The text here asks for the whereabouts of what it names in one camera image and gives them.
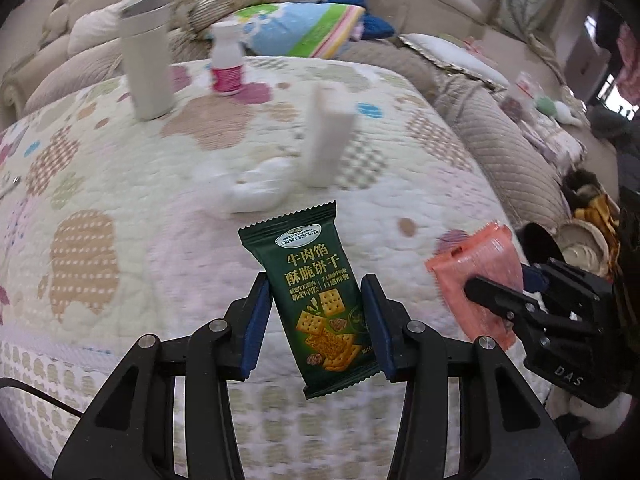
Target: metal screw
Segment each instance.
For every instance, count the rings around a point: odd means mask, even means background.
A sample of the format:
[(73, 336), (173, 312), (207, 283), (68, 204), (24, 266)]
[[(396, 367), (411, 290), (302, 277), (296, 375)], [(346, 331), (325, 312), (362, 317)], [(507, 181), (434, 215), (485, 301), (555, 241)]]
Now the metal screw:
[(209, 330), (212, 332), (222, 332), (227, 326), (228, 323), (224, 319), (214, 319), (209, 323)]
[(493, 350), (495, 348), (495, 341), (487, 335), (483, 335), (478, 344), (485, 350)]
[(410, 321), (406, 324), (406, 329), (414, 334), (419, 334), (427, 330), (427, 326), (421, 321)]
[(138, 339), (138, 346), (140, 348), (151, 348), (156, 344), (156, 338), (151, 334), (143, 335), (140, 339)]

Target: orange wrapper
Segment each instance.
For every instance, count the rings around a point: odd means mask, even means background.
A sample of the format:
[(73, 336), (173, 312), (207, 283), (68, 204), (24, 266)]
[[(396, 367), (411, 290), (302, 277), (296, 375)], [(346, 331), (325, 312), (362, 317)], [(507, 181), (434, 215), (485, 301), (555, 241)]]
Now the orange wrapper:
[(511, 323), (469, 301), (464, 290), (467, 280), (484, 276), (522, 291), (522, 267), (507, 226), (491, 222), (460, 244), (426, 261), (425, 265), (435, 274), (444, 301), (471, 341), (489, 335), (503, 350), (515, 343)]

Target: pink label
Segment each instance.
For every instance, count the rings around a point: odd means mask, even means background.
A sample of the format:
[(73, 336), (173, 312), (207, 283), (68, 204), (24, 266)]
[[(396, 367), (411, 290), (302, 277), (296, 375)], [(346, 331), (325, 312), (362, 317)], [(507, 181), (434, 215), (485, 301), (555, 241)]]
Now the pink label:
[(242, 65), (232, 68), (212, 68), (211, 81), (214, 92), (235, 92), (242, 88)]

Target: green snack package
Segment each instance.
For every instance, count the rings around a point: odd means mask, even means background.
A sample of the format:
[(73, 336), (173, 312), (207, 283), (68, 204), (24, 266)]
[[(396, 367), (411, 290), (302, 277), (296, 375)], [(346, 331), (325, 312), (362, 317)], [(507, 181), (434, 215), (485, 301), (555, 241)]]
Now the green snack package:
[(380, 371), (334, 219), (331, 202), (238, 231), (267, 271), (307, 399)]

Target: bed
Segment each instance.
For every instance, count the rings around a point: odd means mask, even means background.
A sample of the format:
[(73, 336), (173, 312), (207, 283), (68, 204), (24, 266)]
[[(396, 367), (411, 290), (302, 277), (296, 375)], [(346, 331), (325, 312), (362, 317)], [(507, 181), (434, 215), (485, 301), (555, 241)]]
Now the bed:
[[(241, 247), (239, 227), (327, 200), (337, 201), (337, 228), (356, 278), (375, 272), (413, 317), (464, 339), (424, 261), (452, 231), (510, 222), (478, 163), (414, 86), (384, 68), (256, 57), (247, 62), (252, 92), (221, 104), (212, 101), (206, 63), (174, 67), (177, 107), (164, 118), (137, 122), (125, 79), (113, 78), (5, 133), (0, 179), (22, 181), (0, 202), (2, 375), (84, 410), (141, 335), (187, 335), (247, 293), (260, 266)], [(272, 156), (296, 157), (318, 80), (343, 83), (360, 110), (336, 185), (296, 184), (269, 212), (211, 217), (191, 178), (194, 165), (216, 155), (240, 171)], [(99, 270), (81, 268), (91, 265)], [(543, 399), (548, 384), (523, 368), (521, 343), (508, 355)], [(404, 387), (378, 374), (310, 401), (302, 387), (274, 310), (256, 370), (230, 385), (246, 477), (384, 478)], [(453, 473), (459, 412), (454, 381), (450, 387)], [(181, 474), (183, 411), (178, 384)], [(0, 413), (50, 473), (77, 419), (7, 390)]]

